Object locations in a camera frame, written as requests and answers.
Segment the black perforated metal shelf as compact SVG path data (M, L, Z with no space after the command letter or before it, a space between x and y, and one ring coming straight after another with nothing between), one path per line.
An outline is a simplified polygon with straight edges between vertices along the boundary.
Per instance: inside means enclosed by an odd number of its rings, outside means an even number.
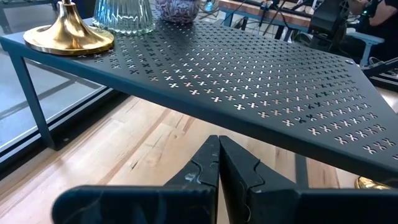
M103 53L28 58L398 188L398 114L350 59L204 21L157 21Z

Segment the person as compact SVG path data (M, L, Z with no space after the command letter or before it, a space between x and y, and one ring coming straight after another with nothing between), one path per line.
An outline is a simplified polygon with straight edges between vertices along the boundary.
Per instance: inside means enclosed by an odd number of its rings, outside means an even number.
M357 16L370 7L372 17L360 22L358 32L384 39L374 45L370 56L386 61L398 57L398 0L348 0L349 11Z

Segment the short brass candlestick holder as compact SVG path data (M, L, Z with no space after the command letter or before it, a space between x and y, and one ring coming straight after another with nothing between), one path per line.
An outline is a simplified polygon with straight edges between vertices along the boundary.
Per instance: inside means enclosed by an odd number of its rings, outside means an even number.
M389 190L390 186L375 182L365 177L358 177L354 182L356 189L378 189L378 190Z

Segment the clear ribbed glass candle holder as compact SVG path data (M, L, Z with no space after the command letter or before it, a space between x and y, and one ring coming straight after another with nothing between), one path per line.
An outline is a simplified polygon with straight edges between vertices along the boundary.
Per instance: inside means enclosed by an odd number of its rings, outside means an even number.
M155 29L149 0L96 0L93 25L124 35L146 34Z

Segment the patterned ceramic candle bowl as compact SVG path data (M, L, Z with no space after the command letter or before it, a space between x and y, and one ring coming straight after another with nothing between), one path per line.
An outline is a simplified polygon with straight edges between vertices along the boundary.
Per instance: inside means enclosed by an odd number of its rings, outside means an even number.
M188 24L195 20L200 0L155 0L160 18L176 24Z

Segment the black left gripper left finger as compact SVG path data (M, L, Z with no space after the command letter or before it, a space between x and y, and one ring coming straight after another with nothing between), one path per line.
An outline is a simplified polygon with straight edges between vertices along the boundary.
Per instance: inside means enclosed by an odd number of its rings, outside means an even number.
M220 140L211 135L162 186L81 185L58 196L54 224L215 224Z

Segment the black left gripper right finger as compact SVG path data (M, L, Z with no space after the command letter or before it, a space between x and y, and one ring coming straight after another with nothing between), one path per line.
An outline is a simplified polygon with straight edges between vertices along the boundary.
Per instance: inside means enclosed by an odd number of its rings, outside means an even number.
M306 189L227 136L220 147L232 224L398 224L398 190Z

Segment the tall brass candlestick holder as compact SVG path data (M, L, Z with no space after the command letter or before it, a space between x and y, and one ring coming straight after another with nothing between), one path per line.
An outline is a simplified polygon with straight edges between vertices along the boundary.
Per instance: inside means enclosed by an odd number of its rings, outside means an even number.
M54 55L88 55L108 50L114 46L114 35L104 29L86 25L76 4L60 0L58 17L50 26L40 26L25 31L25 44L39 52Z

